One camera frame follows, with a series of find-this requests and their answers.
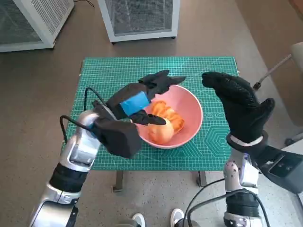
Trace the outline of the black left hand blue tape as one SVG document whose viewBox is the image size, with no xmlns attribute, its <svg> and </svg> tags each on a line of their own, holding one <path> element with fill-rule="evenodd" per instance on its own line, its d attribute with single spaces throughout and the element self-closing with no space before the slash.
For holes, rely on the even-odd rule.
<svg viewBox="0 0 303 227">
<path fill-rule="evenodd" d="M 169 70 L 148 74 L 136 83 L 130 83 L 112 95 L 106 102 L 116 119 L 129 118 L 141 125 L 165 125 L 166 121 L 144 110 L 157 94 L 164 94 L 172 85 L 178 85 L 185 76 L 169 76 Z"/>
</svg>

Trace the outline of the black knitted gloved right hand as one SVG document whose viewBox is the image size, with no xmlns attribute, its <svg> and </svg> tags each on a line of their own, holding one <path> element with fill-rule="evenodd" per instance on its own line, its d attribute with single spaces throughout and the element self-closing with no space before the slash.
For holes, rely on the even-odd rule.
<svg viewBox="0 0 303 227">
<path fill-rule="evenodd" d="M 267 98 L 260 103 L 249 82 L 226 73 L 205 72 L 202 84 L 214 89 L 219 97 L 233 137 L 252 143 L 262 136 L 275 107 L 274 99 Z"/>
</svg>

